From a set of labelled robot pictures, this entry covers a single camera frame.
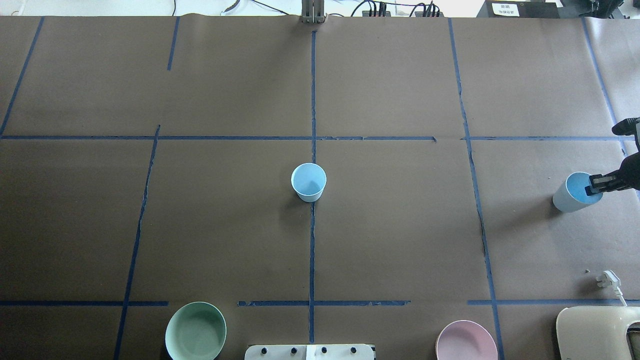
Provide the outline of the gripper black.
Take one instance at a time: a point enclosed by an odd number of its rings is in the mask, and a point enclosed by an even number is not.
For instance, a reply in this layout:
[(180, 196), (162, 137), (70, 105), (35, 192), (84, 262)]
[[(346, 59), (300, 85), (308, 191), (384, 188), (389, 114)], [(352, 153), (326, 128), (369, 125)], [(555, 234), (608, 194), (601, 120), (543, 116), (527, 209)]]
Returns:
[(585, 193), (588, 196), (596, 196), (597, 194), (628, 189), (640, 190), (639, 152), (624, 158), (618, 171), (590, 175), (589, 184), (585, 187)]

